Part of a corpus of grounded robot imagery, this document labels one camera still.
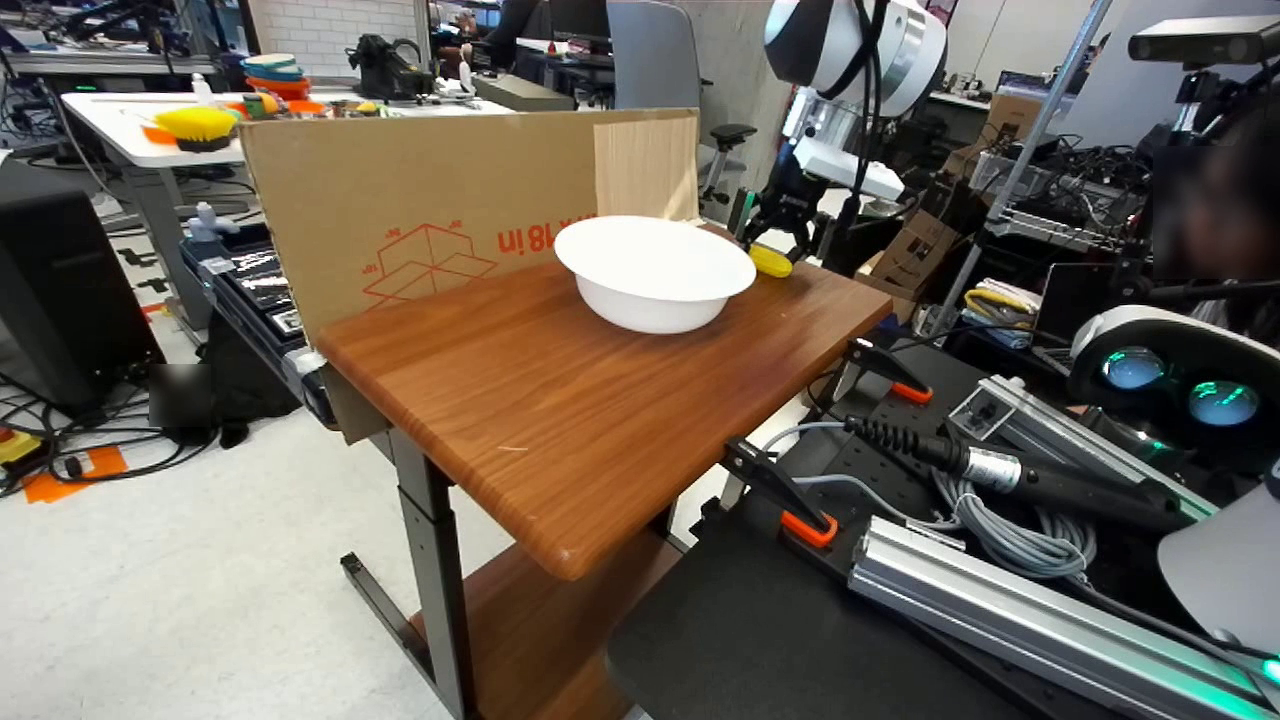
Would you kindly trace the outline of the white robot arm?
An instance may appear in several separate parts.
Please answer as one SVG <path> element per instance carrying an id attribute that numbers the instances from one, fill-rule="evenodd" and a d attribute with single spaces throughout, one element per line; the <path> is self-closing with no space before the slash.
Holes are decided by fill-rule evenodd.
<path id="1" fill-rule="evenodd" d="M 898 200 L 905 178 L 846 138 L 926 95 L 948 50 L 942 22 L 920 0 L 770 0 L 765 57 L 792 83 L 783 146 L 828 188 Z"/>

